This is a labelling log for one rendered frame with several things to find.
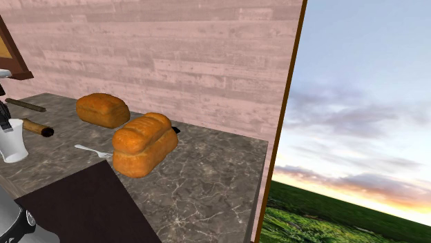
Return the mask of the thin dark wooden stick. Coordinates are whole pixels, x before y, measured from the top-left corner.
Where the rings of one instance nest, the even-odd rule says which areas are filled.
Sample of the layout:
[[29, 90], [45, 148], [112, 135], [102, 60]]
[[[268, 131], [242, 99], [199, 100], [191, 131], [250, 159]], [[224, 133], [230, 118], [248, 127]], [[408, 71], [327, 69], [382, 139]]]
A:
[[44, 107], [37, 106], [37, 105], [34, 105], [34, 104], [29, 104], [29, 103], [24, 102], [24, 101], [20, 101], [20, 100], [16, 100], [16, 99], [11, 99], [11, 98], [6, 98], [5, 101], [7, 103], [14, 104], [14, 105], [17, 105], [17, 106], [21, 106], [21, 107], [24, 107], [24, 108], [28, 108], [28, 109], [31, 109], [31, 110], [35, 110], [35, 111], [38, 111], [38, 112], [41, 112], [41, 113], [42, 112], [46, 112], [46, 109]]

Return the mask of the white cup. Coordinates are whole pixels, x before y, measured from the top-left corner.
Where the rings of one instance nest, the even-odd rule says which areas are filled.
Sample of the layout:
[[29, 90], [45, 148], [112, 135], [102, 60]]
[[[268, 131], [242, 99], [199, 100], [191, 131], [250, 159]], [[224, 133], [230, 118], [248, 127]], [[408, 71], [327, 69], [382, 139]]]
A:
[[23, 121], [9, 119], [11, 128], [0, 128], [0, 154], [5, 163], [15, 163], [28, 156], [23, 142]]

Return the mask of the brown wooden rolling pin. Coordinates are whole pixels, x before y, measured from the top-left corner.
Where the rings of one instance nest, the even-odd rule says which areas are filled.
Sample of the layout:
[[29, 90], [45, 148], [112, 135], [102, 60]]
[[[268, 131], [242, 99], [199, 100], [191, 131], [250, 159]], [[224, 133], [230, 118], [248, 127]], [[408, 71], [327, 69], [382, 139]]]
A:
[[54, 129], [49, 126], [35, 123], [27, 118], [23, 118], [23, 129], [43, 137], [51, 137], [54, 135]]

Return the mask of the white plastic fork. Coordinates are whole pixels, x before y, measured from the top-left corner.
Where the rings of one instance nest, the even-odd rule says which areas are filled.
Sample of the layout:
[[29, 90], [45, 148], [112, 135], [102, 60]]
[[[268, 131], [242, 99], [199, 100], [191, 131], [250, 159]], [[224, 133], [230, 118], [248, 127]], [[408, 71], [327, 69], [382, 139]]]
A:
[[82, 146], [81, 144], [75, 144], [75, 148], [79, 148], [79, 149], [82, 149], [82, 150], [89, 150], [91, 152], [96, 153], [98, 157], [104, 158], [104, 159], [107, 159], [107, 158], [110, 158], [110, 157], [113, 156], [112, 153], [100, 152], [98, 150], [95, 150], [95, 149], [92, 149], [92, 148], [89, 148], [89, 147], [86, 147], [86, 146]]

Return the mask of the small orange bread loaf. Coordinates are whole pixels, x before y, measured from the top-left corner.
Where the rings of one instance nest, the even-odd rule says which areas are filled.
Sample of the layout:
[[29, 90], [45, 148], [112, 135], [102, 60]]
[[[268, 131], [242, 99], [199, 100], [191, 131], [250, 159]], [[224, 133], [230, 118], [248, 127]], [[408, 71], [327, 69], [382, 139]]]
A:
[[79, 98], [76, 112], [82, 121], [104, 128], [117, 128], [131, 118], [125, 102], [106, 93], [93, 93]]

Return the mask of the large orange bread loaf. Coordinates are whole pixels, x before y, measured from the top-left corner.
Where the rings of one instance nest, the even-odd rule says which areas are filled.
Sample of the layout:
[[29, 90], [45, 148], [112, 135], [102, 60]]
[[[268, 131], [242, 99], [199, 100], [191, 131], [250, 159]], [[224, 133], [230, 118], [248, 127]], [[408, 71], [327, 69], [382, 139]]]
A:
[[114, 169], [125, 176], [141, 178], [176, 148], [178, 136], [168, 117], [147, 113], [117, 130], [112, 144]]

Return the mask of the brown framed wall picture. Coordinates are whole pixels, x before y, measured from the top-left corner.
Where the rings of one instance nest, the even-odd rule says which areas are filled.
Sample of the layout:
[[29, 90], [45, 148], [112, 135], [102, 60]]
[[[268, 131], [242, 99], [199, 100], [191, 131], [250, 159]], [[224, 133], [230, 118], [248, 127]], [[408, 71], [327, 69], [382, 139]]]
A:
[[16, 80], [32, 79], [21, 53], [19, 52], [9, 29], [0, 15], [0, 69], [9, 70], [10, 78]]

